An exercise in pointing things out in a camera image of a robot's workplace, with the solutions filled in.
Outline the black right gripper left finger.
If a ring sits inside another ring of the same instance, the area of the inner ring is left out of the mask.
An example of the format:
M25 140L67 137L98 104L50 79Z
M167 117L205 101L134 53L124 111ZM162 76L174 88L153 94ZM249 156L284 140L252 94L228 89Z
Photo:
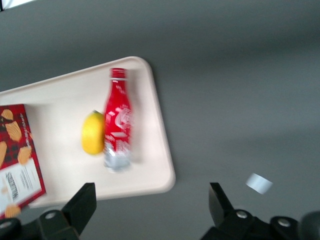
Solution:
M85 183L61 210L49 210L38 218L40 238L78 240L96 208L95 184Z

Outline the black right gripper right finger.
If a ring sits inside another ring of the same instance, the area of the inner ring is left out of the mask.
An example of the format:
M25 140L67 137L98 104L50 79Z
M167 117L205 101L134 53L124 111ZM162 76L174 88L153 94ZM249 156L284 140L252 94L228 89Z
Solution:
M269 225L248 211L235 209L217 182L210 183L208 203L214 226L204 234L203 240L270 240L272 238Z

